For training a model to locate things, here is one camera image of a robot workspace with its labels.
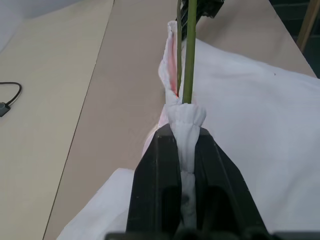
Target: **black metal part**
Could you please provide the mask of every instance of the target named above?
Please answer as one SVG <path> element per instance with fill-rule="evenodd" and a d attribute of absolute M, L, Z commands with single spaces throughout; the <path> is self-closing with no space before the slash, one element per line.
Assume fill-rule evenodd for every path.
<path fill-rule="evenodd" d="M 214 18 L 224 4 L 224 0 L 198 0 L 196 6 L 196 22 L 202 16 Z M 188 0 L 182 0 L 181 8 L 181 38 L 184 40 L 187 37 L 187 23 L 188 23 Z"/>
<path fill-rule="evenodd" d="M 178 149 L 169 125 L 155 132 L 134 172 L 127 232 L 174 234 L 180 222 Z"/>
<path fill-rule="evenodd" d="M 320 240 L 319 232 L 270 235 L 239 169 L 200 128 L 194 176 L 197 229 L 177 231 L 181 206 L 178 149 L 169 124 L 134 172 L 126 233 L 105 240 Z"/>

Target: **cable connector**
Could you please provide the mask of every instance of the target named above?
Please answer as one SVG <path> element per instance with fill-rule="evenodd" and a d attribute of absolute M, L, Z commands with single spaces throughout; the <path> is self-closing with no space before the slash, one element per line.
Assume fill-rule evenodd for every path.
<path fill-rule="evenodd" d="M 4 102 L 0 102 L 0 117 L 5 115 L 10 110 L 10 106 L 5 104 Z"/>

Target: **white background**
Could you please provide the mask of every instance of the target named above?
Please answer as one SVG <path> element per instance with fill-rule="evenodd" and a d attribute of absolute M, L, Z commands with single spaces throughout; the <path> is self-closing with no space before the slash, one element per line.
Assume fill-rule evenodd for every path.
<path fill-rule="evenodd" d="M 35 18 L 80 0 L 0 0 L 0 52 L 23 19 Z"/>

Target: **white fabric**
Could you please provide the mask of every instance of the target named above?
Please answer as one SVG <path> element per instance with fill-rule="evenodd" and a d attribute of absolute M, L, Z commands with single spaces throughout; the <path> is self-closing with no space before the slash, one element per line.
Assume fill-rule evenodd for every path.
<path fill-rule="evenodd" d="M 175 31 L 172 23 L 169 26 L 170 44 L 171 30 Z M 164 81 L 170 79 L 164 64 L 172 64 L 168 61 L 167 50 L 168 43 L 159 67 L 159 75 L 166 88 L 167 105 L 162 111 L 158 127 L 170 122 L 176 139 L 187 140 L 187 134 L 194 136 L 199 133 L 184 135 L 174 124 L 177 118 L 180 119 L 180 113 L 187 114 L 188 110 L 180 112 L 175 109 L 180 108 L 176 105 L 180 99 L 174 92 L 168 91 L 171 85 Z M 240 169 L 267 229 L 271 232 L 319 231 L 320 81 L 224 52 L 196 40 L 192 101 L 201 106 L 190 105 L 192 111 L 201 113 L 203 108 L 206 110 L 203 127 L 209 130 Z M 192 124 L 190 132 L 201 122 L 202 117 L 191 121 L 195 124 Z M 143 152 L 148 148 L 152 136 L 146 141 Z M 177 144 L 188 143 L 177 140 Z M 186 152 L 181 149 L 179 159 L 182 160 L 182 169 L 192 172 L 192 161 L 188 158 L 193 158 L 194 148 L 185 149 Z M 100 239 L 96 238 L 102 236 L 100 233 L 124 230 L 133 172 L 119 176 L 117 181 L 110 179 L 106 183 L 109 185 L 106 191 L 111 194 L 95 195 L 62 231 L 60 240 L 81 239 L 78 237 L 80 233 L 86 233 L 86 239 L 94 240 Z M 122 185 L 127 186 L 123 191 L 120 190 Z M 120 206 L 115 200 L 121 200 Z M 101 218 L 95 218 L 94 221 L 82 219 L 87 218 L 82 212 L 92 212 L 94 215 L 99 211 Z M 108 226 L 117 214 L 120 222 L 123 221 L 122 227 Z"/>

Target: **beige table surface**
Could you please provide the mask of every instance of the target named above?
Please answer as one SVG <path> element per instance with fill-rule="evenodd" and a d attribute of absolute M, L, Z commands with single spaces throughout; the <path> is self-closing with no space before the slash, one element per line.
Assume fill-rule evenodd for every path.
<path fill-rule="evenodd" d="M 113 171 L 140 161 L 165 102 L 158 66 L 175 14 L 174 0 L 115 0 L 45 240 L 59 235 Z M 199 22 L 197 37 L 315 76 L 268 0 L 226 0 L 215 19 Z"/>
<path fill-rule="evenodd" d="M 26 19 L 0 53 L 0 82 L 22 84 L 0 117 L 0 240 L 43 237 L 113 0 Z M 0 87 L 9 101 L 17 86 Z"/>

